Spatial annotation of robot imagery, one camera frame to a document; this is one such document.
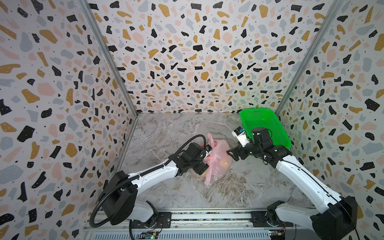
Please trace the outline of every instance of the pink plastic bag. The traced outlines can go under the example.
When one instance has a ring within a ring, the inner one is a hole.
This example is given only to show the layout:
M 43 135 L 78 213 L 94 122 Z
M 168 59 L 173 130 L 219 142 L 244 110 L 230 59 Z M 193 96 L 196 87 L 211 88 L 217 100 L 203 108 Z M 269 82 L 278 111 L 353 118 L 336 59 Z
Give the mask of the pink plastic bag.
M 208 144 L 212 147 L 211 153 L 204 159 L 204 163 L 209 167 L 206 170 L 205 184 L 209 185 L 212 178 L 217 180 L 223 176 L 228 170 L 229 165 L 232 163 L 232 158 L 227 154 L 229 145 L 226 140 L 214 140 L 212 135 L 208 133 Z

